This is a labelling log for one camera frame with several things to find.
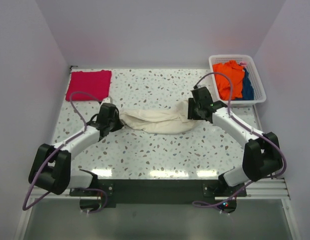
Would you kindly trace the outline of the cream white t-shirt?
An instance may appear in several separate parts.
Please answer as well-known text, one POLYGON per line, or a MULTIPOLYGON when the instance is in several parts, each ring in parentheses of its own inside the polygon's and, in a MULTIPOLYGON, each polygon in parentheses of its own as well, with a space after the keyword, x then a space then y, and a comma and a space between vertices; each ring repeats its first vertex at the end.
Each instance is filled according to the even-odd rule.
POLYGON ((188 119, 188 101, 183 100, 171 109, 126 109, 120 120, 128 127, 149 134, 176 135, 199 125, 198 120, 188 119))

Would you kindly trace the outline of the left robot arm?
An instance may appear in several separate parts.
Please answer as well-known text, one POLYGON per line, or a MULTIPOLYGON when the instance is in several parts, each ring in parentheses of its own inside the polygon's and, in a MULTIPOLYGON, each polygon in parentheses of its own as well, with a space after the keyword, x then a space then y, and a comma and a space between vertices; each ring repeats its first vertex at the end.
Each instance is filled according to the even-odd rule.
POLYGON ((88 170, 72 170, 72 160, 122 127, 117 107, 111 103, 101 104, 99 113, 79 132, 54 145, 42 144, 38 148, 29 183, 56 195, 66 189, 81 189, 87 196, 95 195, 98 191, 97 176, 88 170))

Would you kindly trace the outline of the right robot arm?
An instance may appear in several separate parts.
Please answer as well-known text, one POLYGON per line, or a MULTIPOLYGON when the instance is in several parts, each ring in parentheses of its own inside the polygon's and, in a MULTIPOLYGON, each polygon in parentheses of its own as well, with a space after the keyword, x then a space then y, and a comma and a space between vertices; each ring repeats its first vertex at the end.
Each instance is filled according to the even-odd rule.
POLYGON ((230 196, 235 187, 247 181, 256 182, 276 171, 286 170, 286 161, 279 148, 278 137, 263 133, 238 118, 221 101, 213 101, 206 87, 195 87, 188 100, 188 119, 210 122, 231 135, 244 154, 242 164, 218 176, 215 192, 230 196))

